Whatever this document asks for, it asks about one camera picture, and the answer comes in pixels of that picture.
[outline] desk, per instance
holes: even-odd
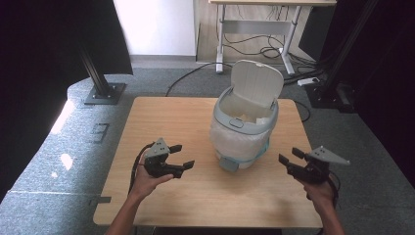
[[[124,203],[131,168],[140,150],[163,137],[167,145],[182,144],[167,162],[182,165],[195,160],[181,179],[159,185],[147,197],[135,225],[190,227],[321,227],[302,185],[278,162],[281,153],[296,164],[293,146],[310,151],[296,105],[278,100],[276,127],[268,151],[247,169],[223,170],[208,132],[216,98],[136,98],[123,130],[94,221],[108,225]]]
[[[241,34],[279,34],[285,35],[286,42],[283,48],[279,48],[281,58],[289,75],[294,74],[293,66],[288,56],[294,32],[299,19],[301,6],[334,6],[336,0],[209,0],[209,3],[221,5],[221,18],[219,20],[219,45],[216,53],[216,72],[223,72],[223,34],[224,33],[241,33]],[[231,21],[225,20],[226,5],[279,5],[279,6],[296,6],[296,12],[290,21]]]

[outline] white desk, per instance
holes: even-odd
[[[216,54],[216,72],[223,72],[223,34],[278,34],[287,37],[283,48],[280,48],[281,58],[289,75],[294,74],[293,66],[288,57],[291,42],[296,30],[301,6],[334,6],[336,0],[209,0],[209,3],[221,6],[221,18],[219,20],[219,45]],[[290,21],[265,22],[265,21],[235,21],[225,20],[226,5],[279,5],[297,6],[296,12]]]

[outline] gray carpet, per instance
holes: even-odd
[[[163,96],[190,69],[135,69],[106,75],[126,83],[116,106],[85,106],[93,84],[69,89],[71,115],[51,133],[0,206],[0,234],[104,234],[92,217],[133,100]],[[230,85],[230,70],[198,70],[180,81],[170,96],[218,97]],[[310,107],[305,91],[284,87],[280,98]],[[300,115],[307,111],[299,106]],[[391,156],[357,114],[311,109],[304,123],[311,147],[325,146],[351,161],[333,165],[342,180],[338,209],[347,234],[415,234],[415,191]],[[153,228],[140,227],[148,235]],[[315,234],[315,229],[283,229],[283,234]]]

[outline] white wall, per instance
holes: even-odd
[[[194,0],[114,3],[130,55],[196,56]]]

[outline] bucket lid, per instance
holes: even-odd
[[[284,77],[276,69],[253,61],[238,61],[232,68],[233,93],[262,107],[270,107],[280,96]]]

